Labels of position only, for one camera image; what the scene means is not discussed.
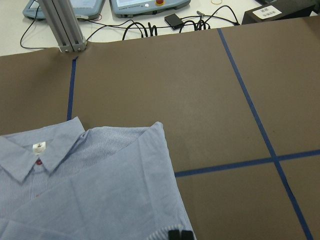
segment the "clothing label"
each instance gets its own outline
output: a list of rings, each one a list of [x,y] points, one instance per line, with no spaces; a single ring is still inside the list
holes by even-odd
[[[39,155],[45,149],[46,149],[46,142],[45,141],[33,144],[33,146],[32,146],[32,150],[35,155]]]
[[[259,10],[255,10],[252,12],[254,15],[256,15],[260,19],[268,19],[271,17],[274,17],[276,15],[282,14],[281,11],[276,9],[274,6],[265,6]]]

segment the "black box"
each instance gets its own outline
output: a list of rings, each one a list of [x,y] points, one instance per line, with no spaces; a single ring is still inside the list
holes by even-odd
[[[253,24],[281,19],[308,17],[310,16],[312,10],[315,8],[315,5],[316,3],[314,0],[277,0],[269,4],[246,11],[243,15],[242,24]],[[266,19],[261,19],[253,13],[253,11],[264,9],[268,6],[274,6],[282,13]]]
[[[176,14],[166,16],[164,20],[173,30],[179,29],[184,26],[184,22]]]

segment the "white table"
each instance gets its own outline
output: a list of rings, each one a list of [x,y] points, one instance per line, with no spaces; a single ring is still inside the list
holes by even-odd
[[[32,20],[23,16],[22,11],[27,5],[28,0],[1,0],[0,8],[1,8],[1,16],[0,16],[0,56],[4,55],[12,55],[12,54],[20,54],[27,53],[31,51],[35,51],[32,49],[24,49],[20,47],[20,38],[28,26],[31,24]],[[133,19],[135,22],[140,22],[144,26],[148,26],[148,22],[151,25],[156,25],[157,27],[168,26],[164,21],[164,17],[177,14],[178,17],[183,18],[187,16],[195,16],[197,15],[197,11],[200,11],[206,15],[211,15],[215,10],[223,5],[230,6],[239,23],[241,24],[244,12],[256,7],[259,7],[260,4],[254,0],[223,0],[222,4],[212,4],[211,0],[191,0],[190,4],[186,7],[183,7],[178,10],[168,10],[161,12],[156,15],[139,15],[134,18],[118,18],[116,17],[112,11],[109,0],[106,0],[104,3],[104,7],[101,11],[102,19],[98,21],[98,23],[107,24],[107,25],[118,25],[121,24],[128,19]],[[216,16],[227,18],[234,21],[234,17],[231,11],[227,8],[223,8],[219,10]],[[94,24],[91,22],[80,21],[79,22],[83,35],[87,38],[93,33],[96,29],[101,27],[98,24]],[[230,27],[231,23],[221,20],[221,19],[210,19],[209,24],[211,28],[222,28],[222,27]],[[110,27],[105,27],[104,29],[97,32],[94,36],[91,37],[90,41],[92,42],[114,42],[121,41],[124,29],[115,29]],[[193,26],[186,26],[183,32],[193,31]],[[179,30],[173,31],[171,28],[159,28],[158,35],[166,35],[166,34],[175,34],[178,33]],[[128,31],[125,39],[136,39],[140,38],[141,34],[138,29],[131,29]],[[22,44],[26,47],[57,47],[58,44],[56,39],[51,32],[47,22],[36,21],[33,26],[30,28],[28,33],[25,35]]]

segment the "red emergency stop button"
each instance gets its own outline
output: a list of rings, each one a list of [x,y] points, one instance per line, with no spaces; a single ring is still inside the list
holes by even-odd
[[[155,0],[157,5],[163,5],[165,3],[164,0]]]

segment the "black cable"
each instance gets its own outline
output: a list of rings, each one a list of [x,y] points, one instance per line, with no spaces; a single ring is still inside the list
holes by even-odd
[[[205,22],[205,21],[203,21],[203,22],[204,22],[204,25],[208,25],[208,29],[211,29],[209,23],[207,23],[207,22]]]
[[[214,13],[212,13],[212,15],[207,19],[207,20],[205,20],[205,22],[208,22],[211,18],[213,18],[214,17],[214,15],[220,10],[220,9],[222,9],[222,8],[224,8],[224,7],[227,7],[228,9],[230,9],[230,11],[232,12],[232,14],[233,14],[233,16],[234,16],[234,19],[235,19],[235,25],[240,25],[239,24],[239,22],[238,22],[238,19],[237,19],[237,17],[236,17],[236,15],[235,15],[235,13],[234,13],[234,11],[231,9],[231,7],[229,7],[228,5],[223,5],[223,6],[221,6],[221,7],[219,7],[217,10],[215,10],[214,11]]]
[[[153,35],[158,36],[158,30],[157,30],[157,26],[153,25],[151,27],[151,23],[148,22],[148,27],[149,27],[149,31],[150,31],[150,37],[152,37]]]
[[[36,19],[37,19],[37,15],[38,15],[38,11],[39,11],[39,8],[40,6],[38,6],[36,8],[36,11],[35,11],[35,17],[32,21],[32,23],[30,24],[30,26],[25,30],[24,34],[22,35],[21,39],[20,39],[20,46],[24,49],[46,49],[47,47],[27,47],[27,46],[23,46],[22,45],[22,40],[24,38],[24,36],[26,35],[26,33],[28,32],[28,30],[31,28],[31,26],[35,23]]]
[[[143,24],[141,24],[140,22],[134,22],[134,23],[131,23],[129,26],[126,27],[126,29],[125,29],[125,31],[124,31],[124,33],[123,33],[122,41],[125,40],[125,37],[126,37],[126,34],[127,34],[128,30],[129,30],[133,25],[136,25],[137,27],[138,27],[138,25],[140,25],[140,26],[143,28],[143,30],[144,30],[145,37],[146,37],[146,38],[148,37],[148,32],[147,32],[146,27],[145,27]]]
[[[196,29],[201,30],[202,29],[202,16],[200,16],[200,20],[196,24]]]
[[[121,24],[118,24],[118,25],[106,25],[106,24],[103,24],[103,23],[100,23],[100,22],[95,22],[95,21],[90,21],[90,20],[86,20],[86,22],[90,22],[90,23],[93,23],[93,24],[102,25],[102,27],[100,27],[100,28],[98,28],[97,30],[95,30],[95,31],[87,38],[87,40],[88,40],[89,38],[91,38],[91,37],[92,37],[96,32],[98,32],[100,29],[103,29],[103,28],[105,28],[105,27],[110,27],[110,28],[118,28],[118,27],[119,27],[119,28],[121,28],[121,29],[126,29],[126,27],[120,27],[120,26],[122,26],[122,25],[124,25],[124,24],[126,24],[126,23],[128,23],[128,22],[134,23],[134,21],[133,21],[132,19],[129,19],[129,20],[127,20],[127,21],[125,21],[125,22],[123,22],[123,23],[121,23]],[[140,33],[143,34],[140,27],[137,27],[136,29],[139,29],[139,30],[140,30]]]
[[[199,18],[199,17],[201,17],[201,16],[199,16],[199,15],[196,15],[196,16],[184,16],[184,17],[181,17],[180,19],[181,20],[183,20],[183,19],[189,19],[189,18]],[[229,22],[229,23],[231,23],[231,24],[233,24],[233,25],[240,25],[238,22],[234,22],[234,21],[231,21],[231,20],[229,20],[229,19],[227,19],[227,18],[223,18],[223,17],[220,17],[220,16],[212,16],[212,15],[204,15],[204,17],[211,17],[211,18],[215,18],[215,19],[220,19],[220,20],[224,20],[224,21],[227,21],[227,22]]]
[[[181,31],[182,31],[182,29],[184,28],[184,26],[186,25],[186,23],[192,23],[194,30],[195,30],[195,31],[198,30],[196,23],[195,23],[194,21],[192,21],[192,20],[188,20],[188,21],[185,21],[185,22],[183,23],[183,25],[180,27],[179,33],[181,33]]]

